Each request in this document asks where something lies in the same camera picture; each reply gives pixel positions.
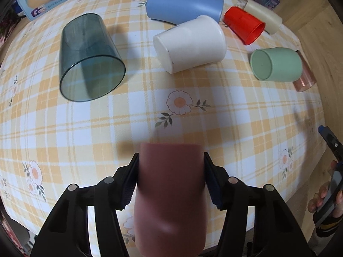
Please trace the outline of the person's right hand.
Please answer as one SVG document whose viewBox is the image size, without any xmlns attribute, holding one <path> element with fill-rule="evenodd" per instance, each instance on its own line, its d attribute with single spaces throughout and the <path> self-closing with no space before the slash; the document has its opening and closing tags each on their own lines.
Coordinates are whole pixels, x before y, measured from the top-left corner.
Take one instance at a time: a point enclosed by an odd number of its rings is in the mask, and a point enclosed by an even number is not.
<svg viewBox="0 0 343 257">
<path fill-rule="evenodd" d="M 330 164 L 330 169 L 328 170 L 329 174 L 332 176 L 333 172 L 335 171 L 335 167 L 337 165 L 337 162 L 335 160 L 332 160 Z M 328 187 L 330 185 L 330 182 L 326 182 L 323 184 L 319 191 L 314 194 L 313 198 L 308 203 L 308 211 L 310 213 L 315 213 L 317 208 L 322 206 L 324 199 L 326 198 Z M 342 216 L 342 191 L 340 191 L 337 194 L 336 200 L 335 200 L 335 209 L 332 211 L 331 215 L 334 218 L 339 218 Z"/>
</svg>

